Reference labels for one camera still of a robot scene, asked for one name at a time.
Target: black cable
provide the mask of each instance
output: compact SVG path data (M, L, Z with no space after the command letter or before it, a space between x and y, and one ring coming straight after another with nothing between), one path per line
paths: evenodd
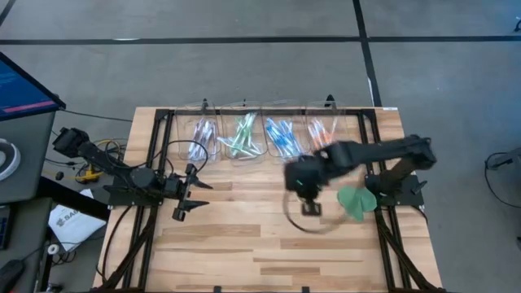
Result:
M82 243L85 243L87 241L94 241L94 240L100 240L100 239L103 239L105 238L105 235L104 236L99 236L99 237L96 237L96 238L88 238L88 239L85 239L83 240L82 242L79 242L79 243L70 243L70 242L57 242L57 243L46 243L46 244L43 244L41 245L40 247L38 247L37 249L31 251L28 255L24 256L21 260L27 260L30 256L32 256L33 254L35 254L36 252L38 252L40 249L42 248L45 248L45 247L49 247L53 244L72 244L72 245L81 245Z
M521 20L519 20L518 23L515 25L514 33L521 31L521 28L519 27L520 25L521 25Z
M107 258L108 258L108 251L111 246L112 239L114 238L114 234L116 234L117 227L120 225L121 220L123 220L123 217L126 215L127 212L132 208L133 206L128 206L122 213L121 216L117 219L116 224L114 225L114 229L112 229L111 235L108 237L107 246L105 247L105 252L103 253L103 263L101 267L101 277L106 279L105 277L105 268L107 267Z
M106 282L107 281L105 276L103 276L103 274L99 271L99 268L98 268L97 265L96 265L96 273L101 277L102 282Z
M208 155L208 151L206 150L206 147L204 147L200 142L196 142L194 140L190 140L190 139L180 139L180 140L174 140L174 141L171 141L169 142L169 145L173 144L173 143L179 143L179 142L192 142L192 143L195 143L196 145L199 145L200 147L203 148L203 151L204 151L204 162L203 164L201 165L201 167L197 170L197 173L199 171L201 171L204 166L206 166L206 163L208 162L208 158L209 158L209 155ZM114 142L109 142L105 145L105 156L107 157L107 160L109 162L110 165L112 165L112 167L115 167L115 168L123 168L123 169L134 169L134 168L139 168L141 166L144 166L145 164L147 164L147 162L144 162L144 163L141 163L141 164L138 164L138 165L135 165L135 166L121 166L121 165L118 165L118 164L114 164L114 162L112 160L114 160L114 158L112 158L111 156L108 155L107 151L108 151L108 144L110 143L114 143ZM157 154L154 155L154 157L152 157L152 160L154 160L155 158L157 158L158 155L161 154L161 151L158 151Z
M427 224L429 224L429 219L427 219L427 215L425 214L424 211L422 211L422 209L421 209L420 207L418 207L418 206L411 206L411 207L413 207L413 209L415 209L415 210L417 210L419 213L421 213L422 216L423 216L423 218L425 218L425 222L426 222Z
M69 111L69 110L64 110L64 109L62 109L61 111L62 112L67 112L67 113L70 113L70 114L79 115L79 116L87 116L87 117L93 117L93 118L99 118L99 119L107 119L107 120L115 120L115 121L123 121L123 122L130 122L130 123L132 123L132 120L129 120L129 119L121 119L121 118L114 118L114 117L92 115L92 114L74 112L74 111Z
M496 192L494 192L494 190L492 189L492 187L490 186L490 182L488 181L488 174L487 174L487 171L488 171L488 162L490 161L490 159L495 156L495 155L503 155L503 154L506 154L505 152L502 152L502 151L499 151L499 152L495 152L491 155L488 156L488 158L485 160L485 181L487 182L487 186L488 186L488 189L490 190L490 192L494 195L494 197L499 200L500 202L502 202L503 204L509 206L509 207L512 207L512 208L521 208L521 206L519 205L515 205L515 204L512 204L512 203L507 203L506 201L504 201L503 199L500 199L499 196L496 195Z
M179 143L179 142L193 142L193 143L195 143L195 144L197 144L197 145L199 145L199 146L201 146L201 147L203 148L203 151L204 151L204 154L205 154L205 160L204 160L203 164L201 165L201 167L197 170L196 173L200 172L200 171L204 168L204 166L206 165L206 163L208 162L209 155L208 155L208 151L206 150L206 148L205 148L201 143L196 142L196 141L192 141L192 140L175 140L175 141L171 141L171 142L169 142L169 144L168 144L167 146L169 146L169 145L171 145L171 144L173 144L173 143ZM152 160L155 159L155 158L156 158L158 155L160 155L160 154L161 154L161 151L159 151L157 154L155 154L154 157L152 158ZM172 162L171 162L168 158L166 158L166 160L169 162L170 167L172 168L172 172L171 172L171 174L172 174L172 173L173 173L173 164L172 164ZM139 165L137 165L137 166L133 166L133 167L131 167L131 168L138 168L138 167L143 166L143 165L146 164L146 163L147 163L147 162L142 163L142 164L139 164ZM96 267L96 272L98 272L98 274L101 276L103 282L106 282L106 281L107 281L107 278L105 277L105 273L106 273L106 269L105 269L105 268L106 268L106 266L107 266L108 251L109 251L109 247L110 247L110 245L111 245L112 239L114 238L114 234L116 233L116 230L117 230L118 226L120 225L121 220L123 219L123 217L125 216L125 214L126 214L126 213L127 213L127 212L132 208L132 207L133 207L133 206L128 206L128 207L123 211L123 213L121 213L120 218L117 219L116 224L114 225L114 229L112 229L112 232L111 232L111 234L110 234L110 236L109 236L109 238L108 238L108 241L107 241L107 246L106 246L106 248L105 248L105 252L103 253L103 263L102 263L102 269L101 269L101 272L99 272L98 267Z
M348 219L347 215L343 214L338 219L335 219L334 221L332 221L331 224L328 225L327 227L324 227L324 228L321 228L321 229L316 229L316 230L304 228L301 225L298 225L297 223L295 223L295 221L293 221L293 219L291 219L290 208L289 208L289 202L290 202L290 195L289 194L290 193L288 191L286 191L286 192L284 192L284 195L282 196L282 211L284 212L284 216L286 216L286 219L295 228L297 228L298 230L300 230L302 232L310 233L310 234L325 234L325 233L329 233L331 231L334 231L334 230L338 229L340 227L340 225L342 223L344 223Z
M77 165L77 164L83 164L83 162L74 162L74 161L59 162L59 161L55 161L55 160L51 160L51 159L47 159L47 158L46 158L46 161L54 163L54 164L62 164L62 165L67 165L67 166L74 166L74 165Z
M124 141L128 141L129 139L128 138L104 138L104 139L98 139L97 141L93 141L92 143L96 144L96 143L102 142L104 140L113 140L113 141L124 140Z
M169 158L166 158L166 161L169 162L169 165L170 165L170 176L173 175L173 164L172 162L169 160Z
M208 151L206 151L206 147L204 147L200 142L196 142L196 141L190 140L190 139L180 139L180 140L171 141L171 142L169 142L168 146L173 144L173 143L179 143L179 142L192 142L192 143L195 143L196 145L198 145L198 146L203 148L203 151L204 151L204 162L201 165L201 167L197 170L197 173L199 173L204 168L204 166L206 166L206 163L208 162L209 155L208 155Z
M76 254L77 254L76 250L74 250L73 252L61 253L61 254L58 255L58 260L57 261L54 260L54 256L53 256L53 259L51 260L52 266L55 267L55 266L58 266L58 265L72 263L76 259Z
M81 173L83 171L85 171L88 167L89 167L88 164L83 164L83 166L81 166L81 168L78 170L78 172L76 172L76 177L81 177L82 176ZM78 178L74 178L74 181L76 181L80 184L86 184L85 181L79 180Z
M74 166L67 166L67 165L63 165L63 164L55 164L55 163L47 162L47 161L46 161L46 163L51 164L51 165L56 166L56 167L60 167L60 168L70 168L72 170L76 170L76 167L74 167Z

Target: plastic container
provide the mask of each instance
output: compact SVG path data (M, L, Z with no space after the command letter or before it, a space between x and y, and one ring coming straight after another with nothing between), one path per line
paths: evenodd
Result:
M351 139L345 115L337 102L311 102L306 107L305 116L309 143L313 150L335 141Z
M267 152L261 104L238 102L221 107L225 156L231 160L258 160Z
M212 102L204 100L191 103L176 110L177 136L180 140L194 140L201 143L208 152L208 161L217 160L221 135L217 111ZM203 163L204 150L195 143L179 143L179 157L192 163Z
M304 107L295 100L279 100L262 106L268 153L283 160L308 153L309 134Z

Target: white roll of tape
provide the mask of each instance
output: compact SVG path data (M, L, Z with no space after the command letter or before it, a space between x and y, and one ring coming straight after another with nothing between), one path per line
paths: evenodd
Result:
M52 244L50 245L48 248L47 248L47 254L53 256L55 255L56 253L58 253L59 251L59 246L58 244Z

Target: white paper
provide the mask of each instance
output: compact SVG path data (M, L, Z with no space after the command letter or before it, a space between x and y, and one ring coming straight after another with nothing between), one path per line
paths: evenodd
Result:
M82 190L82 195L93 198L90 189ZM72 251L85 241L92 233L106 224L92 216L84 215L71 208L57 205L50 212L49 227L55 233L56 238L62 243L65 251Z

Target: blue screen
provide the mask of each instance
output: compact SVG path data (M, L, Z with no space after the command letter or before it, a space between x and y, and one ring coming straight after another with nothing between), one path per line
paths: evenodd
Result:
M59 105L23 78L18 72L0 61L0 119L9 116L31 115Z

